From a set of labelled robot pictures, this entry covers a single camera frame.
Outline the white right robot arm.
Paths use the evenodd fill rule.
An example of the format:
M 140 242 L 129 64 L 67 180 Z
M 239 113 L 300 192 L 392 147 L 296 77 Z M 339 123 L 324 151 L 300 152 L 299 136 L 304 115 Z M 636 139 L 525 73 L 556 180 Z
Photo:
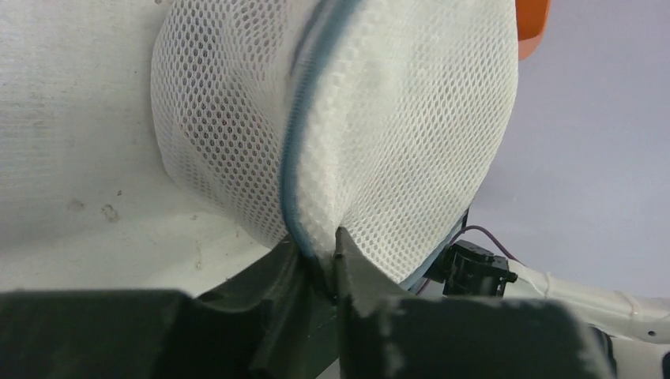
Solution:
M 485 295 L 559 301 L 589 324 L 618 378 L 669 376 L 669 300 L 606 291 L 538 272 L 510 253 L 496 255 L 460 240 L 424 274 L 443 295 Z

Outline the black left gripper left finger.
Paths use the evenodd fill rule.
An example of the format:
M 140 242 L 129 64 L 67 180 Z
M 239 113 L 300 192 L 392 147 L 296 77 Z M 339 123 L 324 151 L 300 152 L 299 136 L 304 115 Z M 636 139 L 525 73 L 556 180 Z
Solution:
M 198 297 L 176 290 L 1 295 L 4 378 L 315 378 L 334 312 L 289 238 Z

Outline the white mesh cylindrical laundry bag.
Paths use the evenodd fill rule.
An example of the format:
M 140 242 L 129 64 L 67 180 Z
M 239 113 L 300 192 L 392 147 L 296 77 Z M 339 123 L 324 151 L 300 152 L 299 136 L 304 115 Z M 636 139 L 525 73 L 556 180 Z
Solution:
M 404 288 L 456 233 L 517 84 L 512 1 L 176 1 L 151 68 L 179 186 L 319 264 L 343 227 Z

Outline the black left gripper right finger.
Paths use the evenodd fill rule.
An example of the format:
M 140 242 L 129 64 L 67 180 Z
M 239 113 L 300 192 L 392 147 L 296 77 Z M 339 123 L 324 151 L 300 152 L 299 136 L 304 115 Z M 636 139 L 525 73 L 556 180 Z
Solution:
M 345 229 L 334 277 L 343 378 L 611 378 L 590 327 L 553 301 L 421 298 L 389 280 Z

